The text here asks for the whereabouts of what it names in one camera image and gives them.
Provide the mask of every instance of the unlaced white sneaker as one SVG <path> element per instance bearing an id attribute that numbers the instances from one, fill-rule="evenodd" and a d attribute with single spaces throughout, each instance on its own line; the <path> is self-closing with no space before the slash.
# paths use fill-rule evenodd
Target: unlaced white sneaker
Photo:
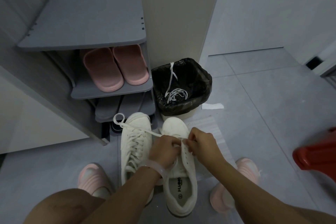
<path id="1" fill-rule="evenodd" d="M 122 115 L 123 120 L 117 122 L 116 116 Z M 123 128 L 121 133 L 121 184 L 132 177 L 137 171 L 139 164 L 148 159 L 149 151 L 152 147 L 152 135 L 149 133 L 151 122 L 148 115 L 142 112 L 133 113 L 124 122 L 125 116 L 117 113 L 113 122 Z M 153 191 L 148 198 L 149 203 L 153 198 Z"/>
<path id="2" fill-rule="evenodd" d="M 188 138 L 189 130 L 182 120 L 170 117 L 162 125 L 163 135 Z M 167 207 L 177 217 L 188 216 L 197 200 L 197 180 L 193 155 L 181 144 L 181 155 L 177 157 L 167 179 L 163 183 Z"/>

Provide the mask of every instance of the black plastic bag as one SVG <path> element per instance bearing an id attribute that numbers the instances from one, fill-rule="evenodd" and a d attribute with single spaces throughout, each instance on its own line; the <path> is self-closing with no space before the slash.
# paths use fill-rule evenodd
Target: black plastic bag
<path id="1" fill-rule="evenodd" d="M 208 100 L 212 89 L 212 77 L 195 60 L 191 58 L 176 61 L 173 71 L 178 80 L 173 76 L 168 92 L 181 88 L 186 90 L 188 98 L 177 97 L 178 101 L 167 103 L 165 93 L 170 81 L 170 64 L 152 69 L 153 90 L 157 106 L 164 116 L 176 116 L 195 109 Z"/>

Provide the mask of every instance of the red plastic stool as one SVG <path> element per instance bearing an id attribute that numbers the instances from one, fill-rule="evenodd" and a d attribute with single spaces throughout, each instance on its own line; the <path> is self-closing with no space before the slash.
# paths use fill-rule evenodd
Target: red plastic stool
<path id="1" fill-rule="evenodd" d="M 336 127 L 320 143 L 294 150 L 293 159 L 301 170 L 320 171 L 336 182 Z"/>

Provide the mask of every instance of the pink slipper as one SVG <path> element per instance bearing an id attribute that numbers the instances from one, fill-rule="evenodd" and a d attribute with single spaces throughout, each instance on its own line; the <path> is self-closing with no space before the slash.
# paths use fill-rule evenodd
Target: pink slipper
<path id="1" fill-rule="evenodd" d="M 124 85 L 123 76 L 110 48 L 81 50 L 80 55 L 93 82 L 101 91 L 113 92 Z"/>
<path id="2" fill-rule="evenodd" d="M 253 183 L 258 184 L 259 172 L 257 166 L 252 160 L 248 158 L 241 158 L 237 162 L 237 170 L 251 180 Z M 211 191 L 210 203 L 213 209 L 219 213 L 227 213 L 234 208 L 235 201 L 230 193 L 224 188 L 222 184 L 217 184 Z"/>
<path id="3" fill-rule="evenodd" d="M 92 168 L 94 171 L 91 173 L 91 175 L 82 181 L 82 177 L 88 168 Z M 91 163 L 84 167 L 78 177 L 78 188 L 83 189 L 92 195 L 97 189 L 101 187 L 107 188 L 111 195 L 114 192 L 111 183 L 101 166 Z"/>
<path id="4" fill-rule="evenodd" d="M 130 85 L 140 85 L 148 81 L 149 73 L 140 45 L 113 47 L 113 56 Z"/>

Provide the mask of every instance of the bangle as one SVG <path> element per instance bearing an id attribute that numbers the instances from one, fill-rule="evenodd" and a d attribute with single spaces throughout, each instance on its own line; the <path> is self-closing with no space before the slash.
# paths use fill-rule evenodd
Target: bangle
<path id="1" fill-rule="evenodd" d="M 150 160 L 150 159 L 146 159 L 143 162 L 141 162 L 139 167 L 153 168 L 155 171 L 157 171 L 162 176 L 163 180 L 166 180 L 166 178 L 168 176 L 168 172 L 166 171 L 166 169 L 164 169 L 159 163 L 157 163 L 153 160 Z"/>

